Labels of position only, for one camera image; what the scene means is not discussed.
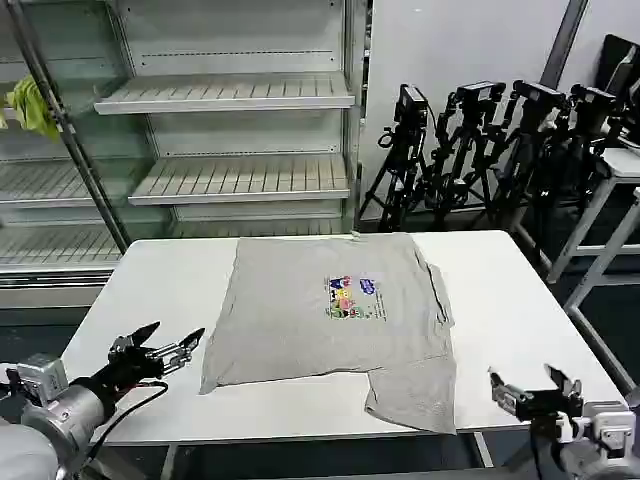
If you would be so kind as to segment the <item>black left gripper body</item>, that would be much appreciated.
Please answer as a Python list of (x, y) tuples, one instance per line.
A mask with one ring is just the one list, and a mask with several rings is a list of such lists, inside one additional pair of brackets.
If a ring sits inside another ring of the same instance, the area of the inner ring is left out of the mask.
[(108, 363), (90, 377), (91, 389), (102, 399), (120, 400), (141, 381), (161, 379), (164, 364), (147, 347), (127, 347), (112, 353)]

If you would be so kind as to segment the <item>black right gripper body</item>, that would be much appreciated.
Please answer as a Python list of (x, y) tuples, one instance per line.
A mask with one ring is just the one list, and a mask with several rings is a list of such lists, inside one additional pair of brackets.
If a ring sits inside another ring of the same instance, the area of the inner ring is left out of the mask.
[(520, 421), (550, 417), (556, 418), (559, 413), (567, 416), (581, 417), (584, 399), (575, 393), (564, 395), (561, 390), (525, 391), (518, 397), (515, 416)]

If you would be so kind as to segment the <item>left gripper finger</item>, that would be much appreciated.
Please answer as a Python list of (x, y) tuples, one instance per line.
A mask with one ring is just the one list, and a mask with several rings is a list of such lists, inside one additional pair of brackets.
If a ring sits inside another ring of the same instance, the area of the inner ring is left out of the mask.
[(133, 333), (125, 336), (118, 336), (111, 345), (110, 353), (122, 353), (130, 347), (140, 347), (158, 329), (160, 322), (153, 322), (138, 328)]
[(191, 362), (192, 354), (205, 333), (199, 328), (188, 334), (183, 340), (171, 343), (147, 353), (147, 358), (163, 370), (179, 370)]

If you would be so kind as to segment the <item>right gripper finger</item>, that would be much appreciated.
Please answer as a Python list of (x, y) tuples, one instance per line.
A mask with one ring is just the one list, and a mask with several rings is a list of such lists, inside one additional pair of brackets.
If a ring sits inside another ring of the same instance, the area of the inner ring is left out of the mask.
[(518, 405), (526, 399), (526, 393), (513, 385), (505, 383), (494, 369), (490, 368), (488, 373), (492, 400), (507, 413), (516, 414)]
[(550, 364), (545, 364), (544, 369), (563, 397), (580, 398), (582, 396), (582, 382), (579, 379), (572, 380), (563, 371)]

